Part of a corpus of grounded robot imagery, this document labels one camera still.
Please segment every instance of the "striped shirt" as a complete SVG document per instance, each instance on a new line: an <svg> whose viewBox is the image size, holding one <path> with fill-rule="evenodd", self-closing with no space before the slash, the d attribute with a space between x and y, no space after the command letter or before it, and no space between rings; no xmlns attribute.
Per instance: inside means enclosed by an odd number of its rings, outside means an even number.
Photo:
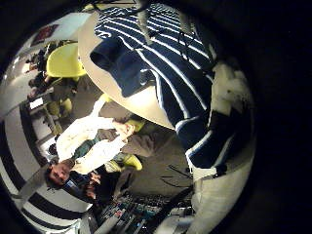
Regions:
<svg viewBox="0 0 312 234"><path fill-rule="evenodd" d="M100 16L95 34L103 41L91 52L91 60L111 73L124 97L142 88L142 73L151 71L158 103L175 126L187 159L200 168L222 163L219 156L223 158L228 151L224 147L231 145L229 139L235 135L235 129L220 131L218 124L212 128L209 119L221 118L222 121L213 122L232 125L239 118L234 112L231 116L211 113L214 77L204 71L212 58L196 35L185 34L184 40L177 39L180 24L175 12L161 5L148 9L147 28L152 44L147 45L137 26L137 16L123 17L130 11L109 8L104 12L111 16Z"/></svg>

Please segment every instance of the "hand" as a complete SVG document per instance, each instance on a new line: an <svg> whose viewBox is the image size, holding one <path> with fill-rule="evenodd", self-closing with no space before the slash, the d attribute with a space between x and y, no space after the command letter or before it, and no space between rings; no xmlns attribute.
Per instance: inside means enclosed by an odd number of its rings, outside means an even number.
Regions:
<svg viewBox="0 0 312 234"><path fill-rule="evenodd" d="M87 195L88 197L94 199L94 200L95 200L95 198L97 197L96 193L95 193L94 191L90 190L90 189L87 189L87 190L86 190L86 195Z"/></svg>
<svg viewBox="0 0 312 234"><path fill-rule="evenodd" d="M91 181L90 181L92 184L94 182L100 184L100 175L97 175L97 174L94 174L94 173L91 173Z"/></svg>
<svg viewBox="0 0 312 234"><path fill-rule="evenodd" d="M118 122L113 122L113 125L116 129L118 135L120 135L121 139L124 140L127 137L131 136L135 131L135 126L130 124L121 124Z"/></svg>
<svg viewBox="0 0 312 234"><path fill-rule="evenodd" d="M125 133L119 133L120 138L122 140L127 140L127 138L135 132L135 128L136 128L135 126L129 125L129 124L125 124L125 126L127 129L126 132Z"/></svg>

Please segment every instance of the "wire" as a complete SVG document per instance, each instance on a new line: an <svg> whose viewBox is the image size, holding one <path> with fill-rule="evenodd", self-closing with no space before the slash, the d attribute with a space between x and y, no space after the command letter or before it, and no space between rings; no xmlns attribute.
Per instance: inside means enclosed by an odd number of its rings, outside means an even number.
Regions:
<svg viewBox="0 0 312 234"><path fill-rule="evenodd" d="M177 172L177 173L179 173L179 174L181 174L181 175L183 175L183 176L185 176L185 177L187 177L187 178L191 178L191 179L193 179L193 177L191 176L191 175L188 175L188 174L185 174L185 173L183 173L183 172L181 172L180 170L178 170L175 166L173 166L173 165L169 165L168 166L171 170L173 170L173 171L175 171L175 172Z"/></svg>
<svg viewBox="0 0 312 234"><path fill-rule="evenodd" d="M164 183L166 183L166 184L168 184L168 185L170 185L170 186L172 186L172 187L189 187L189 185L188 185L188 186L179 186L179 185L175 185L175 184L173 184L173 183L170 183L170 182L164 180L163 178L160 178L160 179L161 179Z"/></svg>
<svg viewBox="0 0 312 234"><path fill-rule="evenodd" d="M102 3L113 3L113 2L116 2L118 0L110 0L110 1L102 1ZM151 4L151 0L147 0L147 1L144 1L142 3L142 6L138 9L135 9L127 14L124 14L124 15L114 15L114 14L106 14L104 13L98 6L95 2L91 3L92 6L95 8L96 12L98 12L99 14L103 15L103 16L107 16L107 17L110 17L110 18L125 18L125 17L130 17L132 15L135 15L139 12L142 12L144 10L146 10L147 8L149 8L150 4Z"/></svg>
<svg viewBox="0 0 312 234"><path fill-rule="evenodd" d="M181 38L184 42L186 59L184 58L183 51L182 51L182 45L180 44ZM193 33L191 40L189 42L187 42L186 37L185 37L185 33L182 30L179 31L179 34L177 36L177 44L179 46L179 53L181 54L181 57L183 60L189 61L188 47L194 41L194 39L195 39L195 33Z"/></svg>

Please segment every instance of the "white shirt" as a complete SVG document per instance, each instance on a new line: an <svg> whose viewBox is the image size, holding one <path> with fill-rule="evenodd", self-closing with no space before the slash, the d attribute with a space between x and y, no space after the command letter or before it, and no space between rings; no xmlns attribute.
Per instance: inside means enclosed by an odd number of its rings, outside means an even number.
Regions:
<svg viewBox="0 0 312 234"><path fill-rule="evenodd" d="M71 158L85 140L96 137L98 129L113 129L112 122L112 118L92 115L75 120L57 140L59 161ZM84 157L76 160L72 170L87 174L114 158L125 144L119 136L109 142L106 139L101 140Z"/></svg>

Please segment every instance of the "striped fabric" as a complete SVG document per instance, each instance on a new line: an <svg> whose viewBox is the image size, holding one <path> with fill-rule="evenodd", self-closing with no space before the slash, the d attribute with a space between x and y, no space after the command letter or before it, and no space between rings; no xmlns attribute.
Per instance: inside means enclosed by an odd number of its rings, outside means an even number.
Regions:
<svg viewBox="0 0 312 234"><path fill-rule="evenodd" d="M42 166L27 142L28 132L21 117L17 107L0 123L0 176L11 194L19 194ZM90 204L62 189L55 193L48 191L46 184L43 184L24 204L21 214L38 230L57 233L77 223L89 207Z"/></svg>
<svg viewBox="0 0 312 234"><path fill-rule="evenodd" d="M118 18L105 15L99 18L95 34L103 41L91 52L91 60L111 73L124 97L144 88L140 79L144 72L151 71L147 80L155 80L159 105L175 126L187 160L200 168L222 163L219 156L225 158L224 147L233 137L233 128L220 131L219 124L233 124L232 120L237 118L235 113L227 117L213 112L213 119L221 121L212 121L218 123L213 128L208 125L214 77L208 74L210 72L203 72L212 61L200 39L195 36L192 41L192 36L186 35L186 43L191 42L187 60L185 43L177 40L178 15L162 5L153 5L148 9L147 22L153 43L147 45L137 26L137 16L123 17L130 11L105 10L106 14Z"/></svg>

